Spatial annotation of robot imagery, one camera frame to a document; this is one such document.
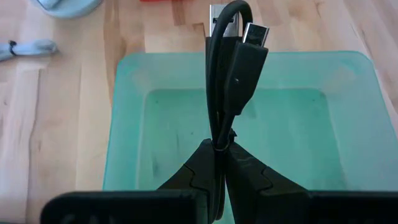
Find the metal connector plug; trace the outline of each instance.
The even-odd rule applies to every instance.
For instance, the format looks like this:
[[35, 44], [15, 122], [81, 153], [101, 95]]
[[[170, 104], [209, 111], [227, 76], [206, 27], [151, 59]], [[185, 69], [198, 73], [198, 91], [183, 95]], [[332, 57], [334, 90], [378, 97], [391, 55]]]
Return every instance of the metal connector plug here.
[[243, 43], [250, 43], [263, 47], [266, 43], [269, 28], [248, 22], [243, 34]]
[[[218, 16], [221, 14], [222, 10], [227, 4], [213, 4], [210, 5], [210, 37], [213, 33], [214, 27], [216, 26]], [[224, 37], [237, 37], [239, 35], [239, 14], [231, 19], [226, 30], [224, 32]]]

